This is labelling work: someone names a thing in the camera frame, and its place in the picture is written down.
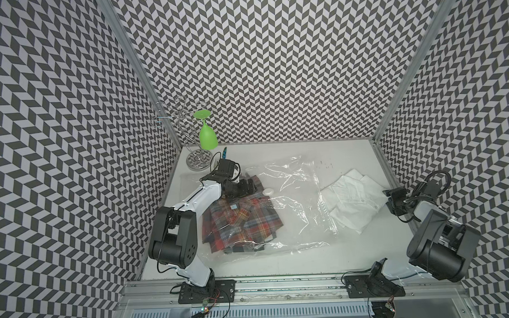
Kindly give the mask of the red plaid shirt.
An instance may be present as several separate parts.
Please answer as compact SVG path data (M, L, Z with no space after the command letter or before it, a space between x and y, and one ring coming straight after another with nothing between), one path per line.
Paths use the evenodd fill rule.
M253 194L231 201L219 199L202 215L202 243L209 245L211 253L263 251L283 227L259 177L248 179L255 184Z

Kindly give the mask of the white shirt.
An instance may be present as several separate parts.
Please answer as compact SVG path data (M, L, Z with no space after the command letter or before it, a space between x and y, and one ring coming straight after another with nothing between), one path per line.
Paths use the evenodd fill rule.
M352 169L320 193L335 222L361 234L386 204L384 190L370 176Z

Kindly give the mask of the clear plastic vacuum bag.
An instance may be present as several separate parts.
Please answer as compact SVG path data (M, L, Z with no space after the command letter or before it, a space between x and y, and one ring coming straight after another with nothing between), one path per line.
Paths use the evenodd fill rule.
M306 156L291 156L274 162L263 162L243 169L241 178L257 176L263 189L272 188L272 204L283 221L277 238L263 251L248 253L211 253L202 243L202 219L198 225L199 252L197 255L212 266L248 257L272 254L299 254L302 251L329 246L336 242L338 227L326 210L320 193L314 162Z

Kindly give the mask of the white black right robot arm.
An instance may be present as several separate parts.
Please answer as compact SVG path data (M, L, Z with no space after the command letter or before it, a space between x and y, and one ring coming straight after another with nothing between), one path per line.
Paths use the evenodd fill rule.
M407 247L409 263L439 281L464 279L482 236L437 205L443 187L435 181L421 182L411 194L403 187L383 194L391 214L410 215L408 222L420 224Z

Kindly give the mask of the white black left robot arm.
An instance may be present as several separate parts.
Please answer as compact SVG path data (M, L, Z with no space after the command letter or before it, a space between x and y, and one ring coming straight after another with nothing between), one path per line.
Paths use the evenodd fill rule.
M170 265L193 287L205 288L213 271L197 256L197 221L221 198L241 198L257 191L252 179L207 175L187 198L172 207L160 208L154 217L148 257L158 265Z

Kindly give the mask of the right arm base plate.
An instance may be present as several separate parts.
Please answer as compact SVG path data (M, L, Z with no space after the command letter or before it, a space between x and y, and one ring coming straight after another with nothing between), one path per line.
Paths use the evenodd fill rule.
M370 275L345 276L343 282L347 293L353 298L385 298L385 297L404 297L406 291L392 281L382 277L372 277Z

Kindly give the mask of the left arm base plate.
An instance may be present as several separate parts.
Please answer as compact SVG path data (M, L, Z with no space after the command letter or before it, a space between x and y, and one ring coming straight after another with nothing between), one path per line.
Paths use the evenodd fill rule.
M178 303L200 304L205 299L217 299L218 303L233 303L235 298L236 280L222 279L209 282L205 287L196 287L187 283L180 285Z

